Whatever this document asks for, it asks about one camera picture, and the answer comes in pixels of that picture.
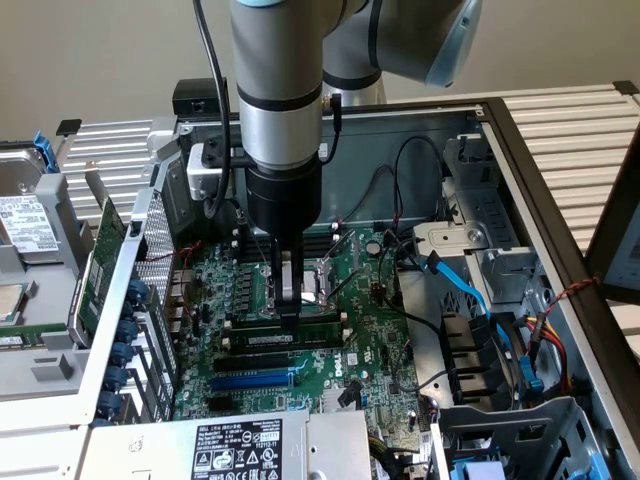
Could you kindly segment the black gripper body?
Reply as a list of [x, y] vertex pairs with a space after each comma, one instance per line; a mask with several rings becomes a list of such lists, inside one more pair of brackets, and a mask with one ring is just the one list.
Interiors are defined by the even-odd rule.
[[296, 236], [319, 217], [322, 166], [318, 159], [289, 170], [245, 170], [248, 211], [253, 222], [271, 236]]

